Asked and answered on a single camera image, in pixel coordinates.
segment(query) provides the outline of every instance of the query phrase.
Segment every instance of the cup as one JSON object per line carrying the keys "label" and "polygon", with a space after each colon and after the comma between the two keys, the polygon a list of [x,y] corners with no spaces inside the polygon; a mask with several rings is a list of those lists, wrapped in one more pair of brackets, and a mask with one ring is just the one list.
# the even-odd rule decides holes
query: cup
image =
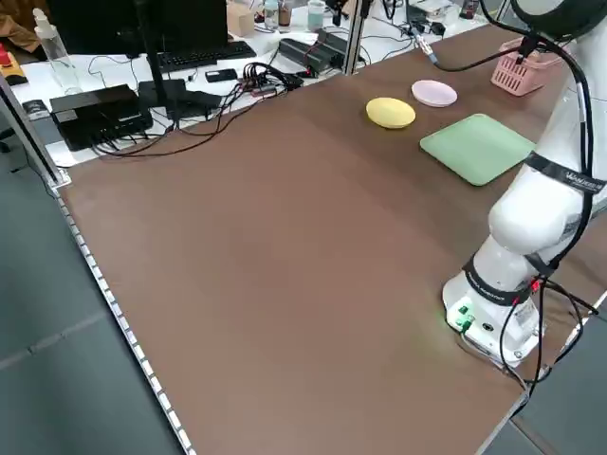
{"label": "cup", "polygon": [[326,3],[322,0],[307,2],[307,28],[310,31],[319,31],[324,25],[324,10]]}

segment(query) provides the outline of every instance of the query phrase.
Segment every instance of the plastic bottle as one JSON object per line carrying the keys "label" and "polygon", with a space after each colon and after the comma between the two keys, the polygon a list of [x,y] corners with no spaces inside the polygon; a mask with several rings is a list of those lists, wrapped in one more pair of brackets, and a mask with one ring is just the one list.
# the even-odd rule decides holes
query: plastic bottle
{"label": "plastic bottle", "polygon": [[326,3],[322,0],[310,0],[307,2],[307,29],[318,33],[323,27],[324,10]]}
{"label": "plastic bottle", "polygon": [[35,8],[33,14],[36,20],[34,31],[40,38],[57,83],[64,89],[66,95],[82,92],[76,68],[69,60],[57,28],[48,22],[48,18],[41,9]]}
{"label": "plastic bottle", "polygon": [[266,0],[264,3],[264,17],[268,30],[278,29],[278,0]]}

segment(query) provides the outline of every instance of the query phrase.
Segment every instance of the spray bottle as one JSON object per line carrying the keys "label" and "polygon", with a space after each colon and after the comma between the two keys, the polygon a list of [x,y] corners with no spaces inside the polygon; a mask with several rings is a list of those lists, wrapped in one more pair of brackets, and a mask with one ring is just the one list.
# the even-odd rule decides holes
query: spray bottle
{"label": "spray bottle", "polygon": [[69,60],[69,55],[57,28],[48,22],[48,18],[41,9],[34,9],[33,14],[36,20],[34,30],[40,38],[42,48],[45,50],[46,57],[53,68],[55,80],[64,89],[66,95],[82,92],[76,68]]}

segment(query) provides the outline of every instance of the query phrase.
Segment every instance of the robotic arm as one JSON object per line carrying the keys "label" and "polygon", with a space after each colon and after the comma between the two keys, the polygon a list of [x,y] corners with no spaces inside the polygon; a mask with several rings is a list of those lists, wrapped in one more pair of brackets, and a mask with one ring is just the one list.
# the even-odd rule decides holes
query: robotic arm
{"label": "robotic arm", "polygon": [[531,161],[523,165],[489,213],[489,237],[443,288],[449,325],[515,367],[543,334],[540,312],[530,298],[535,277],[548,276],[546,265],[559,262],[577,241],[584,216],[607,210],[607,84],[602,81],[607,59],[601,55],[607,48],[607,0],[512,0],[512,7],[542,36],[577,39],[571,55],[590,89],[596,152],[594,160],[580,153],[592,149],[592,135],[587,135],[592,130],[585,127],[585,114],[580,117],[587,100],[572,78],[535,151],[536,164],[556,163],[561,179]]}

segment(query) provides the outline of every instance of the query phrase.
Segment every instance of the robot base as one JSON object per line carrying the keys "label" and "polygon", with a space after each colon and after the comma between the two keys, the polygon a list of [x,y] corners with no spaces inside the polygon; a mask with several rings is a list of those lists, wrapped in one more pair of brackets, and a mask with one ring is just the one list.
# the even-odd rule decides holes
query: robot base
{"label": "robot base", "polygon": [[[447,309],[447,323],[460,333],[469,327],[466,338],[501,365],[500,334],[511,307],[481,297],[469,285],[464,272],[445,284],[443,303]],[[504,358],[512,368],[516,368],[538,344],[539,319],[531,299],[520,303],[510,318],[504,335]]]}

